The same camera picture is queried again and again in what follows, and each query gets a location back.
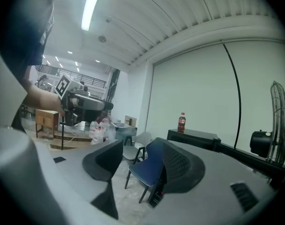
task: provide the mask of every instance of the white chair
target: white chair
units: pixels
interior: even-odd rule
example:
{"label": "white chair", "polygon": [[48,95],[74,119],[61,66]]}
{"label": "white chair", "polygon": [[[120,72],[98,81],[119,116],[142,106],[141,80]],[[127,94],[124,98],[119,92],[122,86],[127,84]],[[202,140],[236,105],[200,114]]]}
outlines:
{"label": "white chair", "polygon": [[133,161],[133,164],[137,159],[145,159],[146,146],[151,142],[151,134],[144,132],[138,136],[132,137],[132,146],[123,146],[123,156],[127,160]]}

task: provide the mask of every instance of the white cable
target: white cable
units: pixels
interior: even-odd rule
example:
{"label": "white cable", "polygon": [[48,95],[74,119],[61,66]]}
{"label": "white cable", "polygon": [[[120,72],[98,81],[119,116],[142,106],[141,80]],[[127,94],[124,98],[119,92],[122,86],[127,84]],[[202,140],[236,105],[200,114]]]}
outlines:
{"label": "white cable", "polygon": [[76,137],[77,137],[77,135],[76,135],[76,134],[74,134],[72,131],[70,131],[70,132],[71,132],[73,135],[75,135],[75,136],[74,136],[72,139],[70,139],[68,142],[63,143],[63,145],[64,145],[64,144],[67,144],[67,143],[69,143],[69,142],[71,142],[74,138],[76,138]]}

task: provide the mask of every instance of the balcony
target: balcony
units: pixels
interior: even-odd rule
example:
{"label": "balcony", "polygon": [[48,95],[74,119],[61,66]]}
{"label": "balcony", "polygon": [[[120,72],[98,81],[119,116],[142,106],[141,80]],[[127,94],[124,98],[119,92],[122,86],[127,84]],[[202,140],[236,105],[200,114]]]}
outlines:
{"label": "balcony", "polygon": [[67,74],[70,77],[72,77],[74,80],[77,82],[83,81],[85,85],[90,85],[90,86],[95,86],[95,87],[100,87],[100,88],[105,88],[106,86],[106,81],[94,78],[94,77],[89,77],[86,75],[82,75],[79,73],[71,72],[62,68],[57,68],[57,67],[52,67],[48,65],[37,65],[35,66],[36,70],[41,72],[41,73],[46,73],[54,76],[61,77],[63,74]]}

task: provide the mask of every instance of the chair leg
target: chair leg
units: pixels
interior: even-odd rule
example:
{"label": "chair leg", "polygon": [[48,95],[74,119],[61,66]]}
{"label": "chair leg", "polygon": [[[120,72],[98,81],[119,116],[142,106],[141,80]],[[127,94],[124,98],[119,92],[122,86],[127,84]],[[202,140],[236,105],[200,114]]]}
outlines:
{"label": "chair leg", "polygon": [[128,176],[127,176],[127,181],[125,182],[124,189],[127,189],[128,182],[129,182],[129,178],[130,178],[130,175],[131,175],[131,171],[129,171],[129,174],[128,174]]}
{"label": "chair leg", "polygon": [[143,194],[142,194],[142,196],[141,196],[141,198],[140,198],[140,200],[139,200],[139,202],[138,203],[141,203],[141,201],[142,201],[142,199],[144,198],[144,195],[146,194],[146,191],[148,190],[148,186],[146,187],[146,189],[144,189],[144,192],[143,192]]}

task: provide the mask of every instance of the fluorescent light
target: fluorescent light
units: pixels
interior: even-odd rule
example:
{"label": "fluorescent light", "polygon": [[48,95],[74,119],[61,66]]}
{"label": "fluorescent light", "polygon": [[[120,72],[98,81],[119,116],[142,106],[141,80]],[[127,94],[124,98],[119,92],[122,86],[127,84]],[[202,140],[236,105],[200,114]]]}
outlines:
{"label": "fluorescent light", "polygon": [[85,31],[89,31],[90,21],[96,2],[97,0],[86,0],[81,26],[81,29]]}

